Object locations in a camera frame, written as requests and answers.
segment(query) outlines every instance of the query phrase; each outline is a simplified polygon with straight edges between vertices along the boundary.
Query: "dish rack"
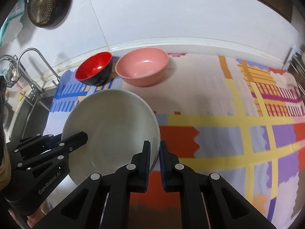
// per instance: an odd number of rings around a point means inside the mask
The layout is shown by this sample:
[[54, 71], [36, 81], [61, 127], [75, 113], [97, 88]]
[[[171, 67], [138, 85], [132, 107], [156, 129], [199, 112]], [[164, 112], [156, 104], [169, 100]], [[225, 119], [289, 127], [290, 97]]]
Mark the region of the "dish rack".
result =
[[6, 80], [6, 87], [11, 88], [19, 81], [21, 75], [18, 74], [16, 66], [10, 59], [5, 59], [5, 60], [9, 61], [9, 65], [6, 67], [6, 71], [3, 74]]
[[303, 53], [298, 47], [292, 48], [282, 68], [294, 76], [302, 96], [305, 95], [305, 64], [302, 62]]

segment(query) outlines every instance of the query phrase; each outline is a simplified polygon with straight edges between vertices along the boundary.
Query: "faucet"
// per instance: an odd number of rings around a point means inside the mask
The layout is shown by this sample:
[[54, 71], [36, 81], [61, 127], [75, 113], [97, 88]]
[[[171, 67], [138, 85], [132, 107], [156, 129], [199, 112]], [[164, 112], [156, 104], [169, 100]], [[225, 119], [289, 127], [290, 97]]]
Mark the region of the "faucet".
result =
[[31, 92], [30, 94], [26, 97], [28, 98], [29, 100], [33, 101], [35, 96], [38, 94], [39, 96], [42, 95], [42, 93], [44, 92], [43, 88], [40, 87], [38, 85], [38, 83], [36, 83], [33, 79], [31, 79], [31, 77], [29, 76], [29, 74], [27, 73], [27, 71], [24, 69], [24, 68], [20, 68], [20, 59], [21, 57], [23, 56], [23, 54], [25, 54], [26, 52], [28, 51], [35, 51], [39, 54], [39, 56], [41, 57], [41, 59], [45, 62], [45, 64], [47, 65], [47, 67], [53, 72], [53, 74], [56, 76], [58, 82], [60, 80], [60, 76], [55, 72], [55, 70], [50, 66], [50, 64], [47, 62], [47, 60], [44, 58], [44, 56], [41, 54], [41, 52], [39, 50], [37, 50], [36, 48], [28, 48], [26, 50], [24, 50], [19, 58], [17, 59], [14, 59], [13, 56], [11, 55], [2, 55], [0, 56], [0, 61], [2, 60], [8, 60], [10, 61], [14, 66], [15, 68], [17, 69], [17, 73], [18, 73], [18, 76], [23, 76], [23, 78], [28, 82], [28, 84], [30, 85], [31, 87]]
[[45, 57], [41, 54], [41, 52], [36, 49], [36, 48], [28, 48], [28, 49], [25, 49], [19, 56], [18, 58], [18, 61], [17, 61], [17, 66], [16, 66], [16, 69], [17, 69], [17, 73], [19, 74], [19, 64], [20, 64], [20, 59], [21, 57], [23, 56], [23, 54], [25, 54], [26, 52], [28, 51], [35, 51], [39, 54], [39, 56], [41, 57], [41, 59], [43, 60], [43, 62], [45, 62], [45, 64], [47, 65], [47, 67], [51, 70], [51, 72], [53, 72], [53, 74], [56, 76], [57, 78], [57, 81], [59, 82], [60, 80], [60, 76], [55, 72], [55, 70], [51, 67], [51, 65], [48, 63], [48, 61], [45, 59]]
[[[10, 61], [17, 69], [17, 62], [13, 56], [2, 55], [2, 56], [0, 56], [0, 61], [3, 61], [3, 60]], [[28, 82], [28, 84], [30, 85], [30, 87], [32, 89], [32, 91], [30, 92], [30, 94], [28, 96], [30, 100], [33, 100], [34, 97], [36, 96], [36, 94], [41, 95], [43, 93], [43, 89], [33, 79], [30, 78], [29, 74], [27, 73], [27, 71], [25, 69], [21, 68], [18, 75], [23, 76], [23, 78]]]

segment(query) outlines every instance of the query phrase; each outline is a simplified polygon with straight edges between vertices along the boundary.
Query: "black bowl exterior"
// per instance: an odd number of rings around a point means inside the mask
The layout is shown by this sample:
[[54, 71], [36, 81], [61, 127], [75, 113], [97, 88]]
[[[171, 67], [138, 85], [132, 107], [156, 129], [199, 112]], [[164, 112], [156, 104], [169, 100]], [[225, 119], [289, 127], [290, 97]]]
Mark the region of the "black bowl exterior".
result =
[[104, 82], [106, 82], [111, 74], [112, 71], [112, 59], [110, 63], [102, 69], [99, 73], [95, 74], [94, 76], [87, 78], [85, 80], [80, 81], [81, 83], [90, 85], [90, 86], [98, 86]]

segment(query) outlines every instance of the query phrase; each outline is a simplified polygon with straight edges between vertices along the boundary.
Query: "metal colander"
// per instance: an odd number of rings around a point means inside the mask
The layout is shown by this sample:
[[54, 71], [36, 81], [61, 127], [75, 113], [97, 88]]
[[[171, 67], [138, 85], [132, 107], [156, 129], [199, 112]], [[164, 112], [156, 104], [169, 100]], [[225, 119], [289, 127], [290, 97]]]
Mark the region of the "metal colander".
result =
[[30, 0], [29, 18], [37, 24], [47, 23], [52, 15], [55, 0]]

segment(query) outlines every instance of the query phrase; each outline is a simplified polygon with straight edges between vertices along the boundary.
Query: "stainless steel sink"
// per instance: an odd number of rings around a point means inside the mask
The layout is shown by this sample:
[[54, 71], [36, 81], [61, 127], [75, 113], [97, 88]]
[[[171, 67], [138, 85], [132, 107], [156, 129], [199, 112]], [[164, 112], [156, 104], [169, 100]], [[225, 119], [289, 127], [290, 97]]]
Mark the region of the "stainless steel sink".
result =
[[55, 91], [56, 89], [49, 89], [41, 97], [35, 97], [33, 101], [23, 98], [9, 137], [10, 141], [34, 136], [38, 133], [43, 134]]

